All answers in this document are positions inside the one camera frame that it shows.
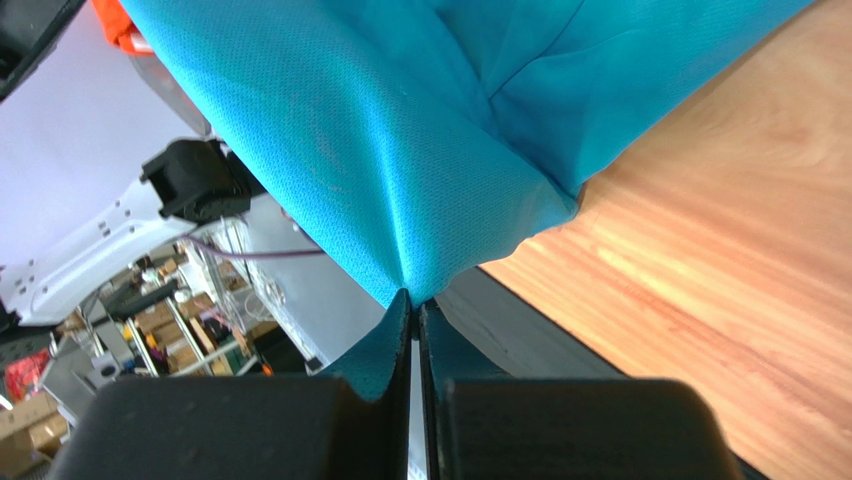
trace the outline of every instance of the purple cable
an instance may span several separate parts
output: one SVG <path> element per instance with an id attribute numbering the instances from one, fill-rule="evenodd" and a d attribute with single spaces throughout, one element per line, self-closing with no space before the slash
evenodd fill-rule
<path id="1" fill-rule="evenodd" d="M 289 252 L 233 253 L 219 250 L 216 247 L 211 247 L 210 245 L 207 245 L 201 240 L 195 237 L 191 237 L 189 235 L 184 235 L 181 238 L 191 242 L 198 248 L 208 253 L 231 260 L 273 260 L 277 258 L 294 258 L 308 257 L 311 255 L 325 255 L 324 250 L 292 250 Z"/>

